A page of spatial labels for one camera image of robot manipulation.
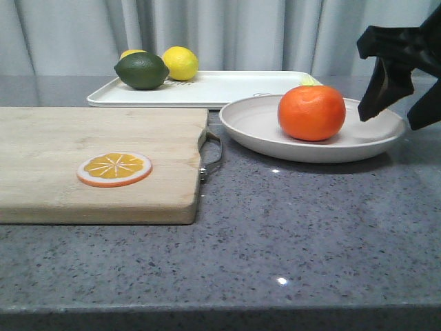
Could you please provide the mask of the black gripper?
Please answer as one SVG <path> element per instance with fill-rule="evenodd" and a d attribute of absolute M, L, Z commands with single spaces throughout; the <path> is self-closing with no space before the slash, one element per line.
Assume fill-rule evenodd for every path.
<path fill-rule="evenodd" d="M 417 68 L 440 77 L 440 8 L 418 27 L 369 26 L 357 41 L 362 59 L 377 57 L 371 80 L 358 106 L 361 121 L 413 93 L 411 73 Z M 407 113 L 412 130 L 440 121 L 440 80 Z"/>

